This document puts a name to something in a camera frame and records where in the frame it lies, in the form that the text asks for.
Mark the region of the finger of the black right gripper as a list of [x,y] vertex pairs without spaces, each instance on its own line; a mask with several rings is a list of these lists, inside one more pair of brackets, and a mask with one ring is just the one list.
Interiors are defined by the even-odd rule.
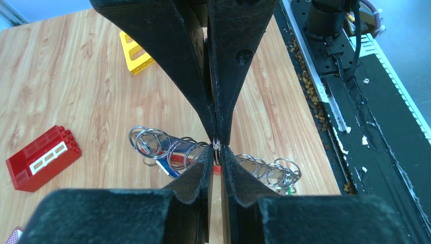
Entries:
[[207,46],[189,1],[91,1],[136,41],[197,112],[209,139],[217,137]]
[[209,65],[220,144],[231,138],[233,111],[277,1],[208,1]]

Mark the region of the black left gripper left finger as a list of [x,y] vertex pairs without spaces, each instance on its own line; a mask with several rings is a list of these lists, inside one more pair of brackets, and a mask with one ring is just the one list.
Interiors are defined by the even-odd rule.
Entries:
[[20,243],[207,243],[213,147],[161,189],[61,189],[48,194]]

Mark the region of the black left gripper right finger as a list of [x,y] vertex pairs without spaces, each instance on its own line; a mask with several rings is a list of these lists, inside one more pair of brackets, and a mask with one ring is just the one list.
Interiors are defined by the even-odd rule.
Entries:
[[282,196],[220,148],[225,243],[409,243],[374,196]]

